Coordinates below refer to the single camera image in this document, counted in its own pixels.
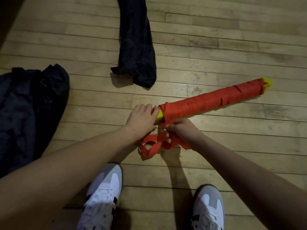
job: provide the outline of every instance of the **wooden floor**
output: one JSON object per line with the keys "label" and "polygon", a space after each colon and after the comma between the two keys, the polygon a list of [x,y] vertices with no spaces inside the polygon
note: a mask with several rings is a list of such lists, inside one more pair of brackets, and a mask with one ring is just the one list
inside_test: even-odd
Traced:
{"label": "wooden floor", "polygon": [[[0,72],[58,63],[70,75],[68,105],[45,153],[122,126],[136,104],[163,104],[267,76],[261,97],[191,118],[204,134],[307,189],[307,4],[305,0],[147,0],[157,61],[150,89],[115,76],[116,0],[26,0],[0,51]],[[174,148],[122,162],[114,229],[187,229],[191,197],[212,183],[226,230],[261,230],[229,185],[196,152]],[[74,229],[81,191],[54,222]]]}

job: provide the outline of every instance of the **forearm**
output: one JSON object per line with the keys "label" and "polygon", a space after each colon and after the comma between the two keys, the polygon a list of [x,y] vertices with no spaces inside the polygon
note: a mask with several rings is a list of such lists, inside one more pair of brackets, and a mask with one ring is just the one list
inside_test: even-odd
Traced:
{"label": "forearm", "polygon": [[36,216],[37,220],[40,215],[53,218],[56,209],[61,209],[133,141],[122,127],[58,150],[7,175],[0,180],[0,220],[12,224],[10,217],[18,213],[22,213],[22,219]]}
{"label": "forearm", "polygon": [[206,136],[192,148],[217,170],[268,229],[306,229],[305,191]]}

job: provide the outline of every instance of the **shoe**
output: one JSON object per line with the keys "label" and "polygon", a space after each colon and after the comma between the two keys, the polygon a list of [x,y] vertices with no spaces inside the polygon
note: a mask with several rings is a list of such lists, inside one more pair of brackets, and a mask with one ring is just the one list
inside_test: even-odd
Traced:
{"label": "shoe", "polygon": [[193,197],[192,227],[194,230],[223,230],[224,207],[219,190],[210,184],[201,185]]}
{"label": "shoe", "polygon": [[122,189],[122,169],[108,163],[91,183],[77,230],[110,230]]}

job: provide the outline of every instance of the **person's left hand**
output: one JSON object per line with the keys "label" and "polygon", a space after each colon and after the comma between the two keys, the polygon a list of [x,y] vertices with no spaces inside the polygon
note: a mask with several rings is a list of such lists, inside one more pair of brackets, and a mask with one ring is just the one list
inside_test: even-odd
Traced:
{"label": "person's left hand", "polygon": [[154,123],[159,114],[159,109],[154,106],[151,113],[152,107],[152,104],[147,104],[147,106],[144,104],[136,105],[131,112],[124,127],[129,134],[132,134],[135,141],[142,139],[148,132],[156,128]]}

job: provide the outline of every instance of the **person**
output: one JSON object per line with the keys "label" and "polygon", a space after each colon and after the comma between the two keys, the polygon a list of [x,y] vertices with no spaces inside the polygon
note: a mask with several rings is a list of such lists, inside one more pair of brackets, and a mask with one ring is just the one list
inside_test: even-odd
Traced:
{"label": "person", "polygon": [[[110,229],[122,171],[108,162],[154,130],[158,113],[151,104],[137,105],[118,130],[60,149],[0,179],[1,229],[45,229],[97,174],[77,229]],[[304,190],[210,139],[188,119],[166,129],[200,153],[268,229],[307,229]],[[223,202],[213,185],[198,188],[191,220],[194,229],[224,229]]]}

